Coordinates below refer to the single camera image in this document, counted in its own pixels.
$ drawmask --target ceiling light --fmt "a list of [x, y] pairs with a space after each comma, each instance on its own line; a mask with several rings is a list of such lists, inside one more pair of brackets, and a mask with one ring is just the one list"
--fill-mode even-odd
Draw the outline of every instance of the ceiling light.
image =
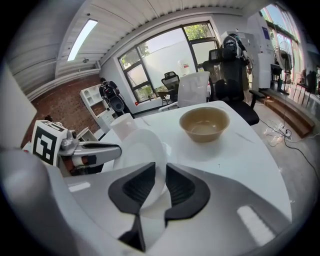
[[98, 21], [93, 20], [93, 19], [89, 19], [86, 24], [84, 25], [83, 29], [81, 30], [79, 36], [77, 37], [77, 39], [74, 42], [74, 45], [70, 51], [69, 57], [68, 57], [68, 62], [69, 61], [73, 61], [80, 49], [80, 47], [82, 46], [82, 44], [84, 43], [84, 41], [86, 40], [87, 36], [89, 35], [89, 33], [91, 32], [91, 30], [95, 27], [95, 25], [97, 25]]

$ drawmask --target tan bowl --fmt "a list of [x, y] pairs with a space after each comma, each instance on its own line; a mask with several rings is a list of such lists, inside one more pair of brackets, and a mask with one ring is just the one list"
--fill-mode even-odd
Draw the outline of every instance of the tan bowl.
[[180, 126], [195, 142], [212, 142], [229, 126], [226, 112], [215, 107], [200, 107], [186, 112], [180, 118]]

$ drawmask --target power strip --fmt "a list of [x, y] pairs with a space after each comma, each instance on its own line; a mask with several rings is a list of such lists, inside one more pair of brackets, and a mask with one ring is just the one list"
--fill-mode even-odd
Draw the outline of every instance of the power strip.
[[279, 127], [279, 131], [280, 131], [282, 134], [284, 134], [284, 136], [286, 136], [286, 137], [290, 137], [290, 136], [291, 136], [291, 134], [288, 132], [288, 129], [286, 129], [285, 126]]

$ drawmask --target desk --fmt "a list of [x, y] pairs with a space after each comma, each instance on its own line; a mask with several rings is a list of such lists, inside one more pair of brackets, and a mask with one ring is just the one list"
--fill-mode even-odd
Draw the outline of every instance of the desk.
[[[180, 127], [180, 117], [185, 112], [200, 107], [215, 107], [228, 113], [230, 125], [219, 139], [209, 143], [196, 143]], [[234, 179], [292, 220], [287, 188], [275, 160], [256, 132], [223, 101], [155, 113], [136, 118], [135, 122], [139, 128], [148, 129], [159, 137], [168, 162]], [[113, 130], [101, 142], [121, 145]], [[102, 172], [112, 169], [113, 161], [110, 161], [104, 164]]]

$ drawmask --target window frame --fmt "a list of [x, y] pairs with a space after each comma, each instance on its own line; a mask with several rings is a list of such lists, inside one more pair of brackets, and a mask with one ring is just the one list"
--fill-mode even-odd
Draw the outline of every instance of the window frame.
[[[208, 26], [209, 30], [210, 30], [210, 33], [211, 33], [213, 36], [212, 36], [212, 37], [205, 37], [205, 38], [198, 38], [198, 39], [189, 40], [188, 35], [187, 35], [186, 30], [185, 30], [184, 27], [189, 27], [189, 26], [198, 25], [198, 24], [206, 24], [206, 25]], [[143, 102], [149, 101], [149, 99], [139, 101], [139, 98], [138, 98], [138, 96], [137, 96], [136, 93], [135, 93], [135, 90], [137, 90], [137, 89], [139, 89], [139, 88], [141, 88], [141, 87], [143, 87], [143, 86], [145, 86], [145, 85], [150, 85], [150, 86], [151, 86], [151, 89], [152, 89], [153, 93], [156, 95], [156, 97], [159, 96], [158, 92], [155, 90], [155, 88], [154, 88], [154, 86], [153, 86], [153, 84], [152, 84], [152, 82], [151, 82], [151, 79], [150, 79], [150, 77], [149, 77], [149, 74], [148, 74], [148, 72], [147, 72], [146, 66], [145, 66], [145, 64], [144, 64], [143, 57], [142, 57], [142, 53], [141, 53], [141, 50], [140, 50], [139, 46], [140, 46], [141, 44], [149, 41], [149, 40], [152, 39], [152, 38], [158, 37], [158, 36], [160, 36], [160, 35], [162, 35], [162, 34], [165, 34], [165, 33], [167, 33], [167, 32], [170, 32], [170, 31], [173, 31], [173, 30], [176, 30], [176, 29], [182, 29], [182, 31], [183, 31], [184, 37], [185, 37], [186, 42], [188, 43], [188, 46], [189, 46], [189, 49], [190, 49], [190, 53], [191, 53], [191, 56], [192, 56], [192, 59], [193, 59], [193, 64], [194, 64], [194, 67], [195, 67], [195, 71], [196, 71], [196, 72], [199, 72], [199, 69], [202, 68], [202, 63], [200, 63], [200, 64], [197, 63], [196, 54], [195, 54], [195, 51], [194, 51], [192, 45], [194, 45], [194, 44], [200, 44], [200, 43], [205, 43], [205, 42], [214, 42], [216, 49], [219, 48], [219, 43], [218, 43], [218, 41], [217, 41], [217, 37], [216, 37], [215, 31], [214, 31], [214, 29], [213, 29], [213, 27], [212, 27], [212, 24], [211, 24], [210, 20], [200, 21], [200, 22], [193, 22], [193, 23], [188, 23], [188, 24], [183, 24], [183, 25], [175, 26], [175, 27], [166, 29], [166, 30], [164, 30], [164, 31], [162, 31], [162, 32], [159, 32], [159, 33], [157, 33], [157, 34], [155, 34], [155, 35], [153, 35], [153, 36], [150, 36], [149, 38], [147, 38], [147, 39], [145, 39], [145, 40], [143, 40], [143, 41], [135, 44], [132, 48], [130, 48], [129, 50], [127, 50], [124, 54], [122, 54], [122, 55], [121, 55], [120, 57], [118, 57], [117, 59], [118, 59], [118, 61], [119, 61], [119, 64], [120, 64], [120, 66], [121, 66], [121, 69], [122, 69], [122, 71], [123, 71], [123, 73], [124, 73], [125, 79], [126, 79], [126, 81], [128, 82], [128, 84], [129, 84], [129, 86], [130, 86], [130, 89], [131, 89], [131, 91], [132, 91], [132, 93], [133, 93], [133, 96], [135, 97], [135, 99], [136, 99], [136, 101], [137, 101], [138, 103], [143, 103]], [[121, 58], [122, 58], [124, 55], [126, 55], [127, 53], [131, 52], [133, 49], [135, 49], [135, 50], [137, 51], [137, 54], [138, 54], [140, 60], [138, 60], [137, 62], [135, 62], [134, 64], [132, 64], [132, 65], [129, 66], [128, 68], [123, 69], [123, 67], [122, 67], [122, 65], [121, 65]], [[141, 83], [141, 84], [138, 84], [138, 85], [136, 85], [135, 87], [133, 87], [133, 85], [132, 85], [131, 82], [130, 82], [130, 79], [129, 79], [129, 76], [128, 76], [128, 72], [129, 72], [130, 70], [138, 67], [139, 65], [142, 65], [142, 68], [143, 68], [143, 71], [144, 71], [145, 76], [146, 76], [146, 78], [147, 78], [147, 81], [145, 81], [145, 82], [143, 82], [143, 83]]]
[[[305, 68], [303, 56], [300, 56], [300, 52], [301, 52], [300, 35], [296, 34], [297, 33], [296, 24], [294, 23], [290, 13], [287, 10], [283, 9], [282, 7], [278, 6], [277, 4], [273, 4], [273, 5], [279, 10], [279, 12], [281, 14], [281, 18], [284, 22], [286, 29], [283, 29], [282, 27], [280, 27], [274, 23], [274, 21], [272, 20], [270, 14], [269, 14], [269, 11], [266, 7], [263, 8], [263, 10], [265, 11], [265, 13], [268, 17], [268, 20], [265, 19], [265, 21], [267, 23], [268, 28], [270, 30], [273, 30], [273, 34], [275, 37], [275, 42], [276, 42], [277, 47], [280, 47], [279, 40], [278, 40], [278, 34], [284, 38], [284, 41], [286, 41], [286, 39], [291, 41], [290, 44], [291, 44], [292, 62], [293, 62], [292, 63], [292, 83], [294, 84], [297, 77], [298, 77], [297, 76], [298, 73], [296, 73], [298, 67], [296, 67], [296, 65], [295, 65], [295, 62], [297, 61], [296, 57], [299, 58], [299, 69], [302, 71]], [[296, 52], [294, 50], [294, 44], [296, 44], [296, 46], [297, 46]], [[287, 45], [289, 45], [289, 44], [288, 43], [285, 44], [285, 48], [286, 48], [285, 50], [287, 52], [289, 52], [289, 49], [287, 49]]]
[[[138, 56], [139, 56], [139, 60], [138, 60], [137, 62], [133, 63], [131, 66], [127, 67], [126, 69], [123, 69], [123, 68], [122, 68], [122, 65], [121, 65], [121, 58], [122, 58], [123, 56], [125, 56], [127, 53], [131, 52], [132, 50], [136, 50], [136, 52], [137, 52], [137, 54], [138, 54]], [[152, 83], [151, 83], [151, 80], [150, 80], [150, 77], [149, 77], [149, 75], [148, 75], [148, 73], [147, 73], [145, 64], [144, 64], [144, 62], [142, 61], [142, 55], [141, 55], [141, 51], [140, 51], [138, 45], [135, 45], [135, 46], [132, 47], [130, 50], [128, 50], [126, 53], [124, 53], [123, 55], [121, 55], [121, 56], [118, 58], [118, 61], [119, 61], [119, 64], [120, 64], [120, 66], [121, 66], [121, 68], [122, 68], [122, 71], [123, 71], [123, 73], [124, 73], [125, 79], [126, 79], [126, 81], [128, 82], [128, 84], [129, 84], [129, 86], [130, 86], [130, 89], [131, 89], [131, 91], [132, 91], [132, 93], [133, 93], [133, 96], [134, 96], [136, 102], [142, 103], [142, 102], [147, 102], [147, 101], [149, 101], [149, 99], [145, 99], [145, 100], [141, 100], [141, 101], [140, 101], [139, 98], [138, 98], [138, 96], [137, 96], [137, 94], [136, 94], [136, 92], [135, 92], [135, 90], [140, 89], [140, 88], [143, 87], [143, 86], [150, 85], [153, 93], [154, 93], [156, 96], [158, 96], [158, 93], [155, 91], [155, 89], [154, 89], [154, 87], [153, 87], [153, 85], [152, 85]], [[146, 81], [144, 81], [144, 82], [142, 82], [142, 83], [140, 83], [140, 84], [137, 84], [136, 86], [133, 87], [133, 85], [131, 84], [131, 81], [130, 81], [128, 72], [131, 71], [131, 70], [133, 70], [134, 68], [138, 67], [139, 65], [141, 65], [142, 68], [143, 68], [144, 74], [145, 74], [145, 76], [146, 76]]]

